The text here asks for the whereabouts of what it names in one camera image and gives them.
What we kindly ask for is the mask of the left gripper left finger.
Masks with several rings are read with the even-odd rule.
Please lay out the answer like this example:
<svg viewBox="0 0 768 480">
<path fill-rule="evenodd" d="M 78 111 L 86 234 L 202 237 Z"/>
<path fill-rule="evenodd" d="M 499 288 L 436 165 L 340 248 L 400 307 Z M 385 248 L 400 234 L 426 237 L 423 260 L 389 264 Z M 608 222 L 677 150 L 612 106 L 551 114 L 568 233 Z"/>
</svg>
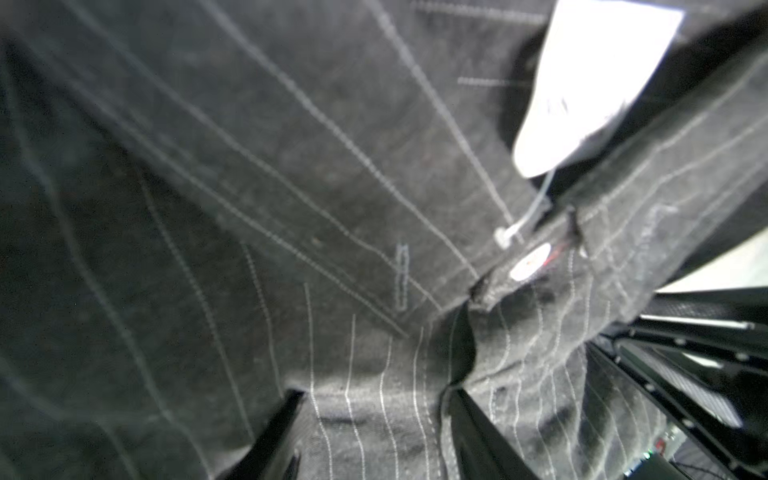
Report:
<svg viewBox="0 0 768 480">
<path fill-rule="evenodd" d="M 291 390 L 245 456 L 225 480 L 297 479 L 305 440 L 305 393 Z"/>
</svg>

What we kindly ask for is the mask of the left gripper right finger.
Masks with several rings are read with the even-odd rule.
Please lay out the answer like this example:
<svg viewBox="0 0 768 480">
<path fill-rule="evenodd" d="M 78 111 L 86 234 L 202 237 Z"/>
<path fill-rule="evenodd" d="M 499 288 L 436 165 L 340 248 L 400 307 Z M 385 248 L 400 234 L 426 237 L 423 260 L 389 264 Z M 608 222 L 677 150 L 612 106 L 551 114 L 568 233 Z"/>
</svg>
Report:
<svg viewBox="0 0 768 480">
<path fill-rule="evenodd" d="M 450 392 L 448 414 L 460 479 L 539 479 L 466 391 Z"/>
</svg>

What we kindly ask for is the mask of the dark grey pinstriped shirt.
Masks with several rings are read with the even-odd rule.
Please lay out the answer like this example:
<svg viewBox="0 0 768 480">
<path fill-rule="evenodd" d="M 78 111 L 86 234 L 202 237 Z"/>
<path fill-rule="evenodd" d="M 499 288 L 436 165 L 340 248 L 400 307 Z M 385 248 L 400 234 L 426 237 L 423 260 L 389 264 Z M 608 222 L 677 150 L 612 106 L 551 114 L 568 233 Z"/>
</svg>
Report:
<svg viewBox="0 0 768 480">
<path fill-rule="evenodd" d="M 587 351 L 767 220 L 767 5 L 684 1 L 608 152 L 511 148 L 551 1 L 5 1 L 1 475 L 458 474 L 465 389 L 542 479 L 664 414 Z"/>
</svg>

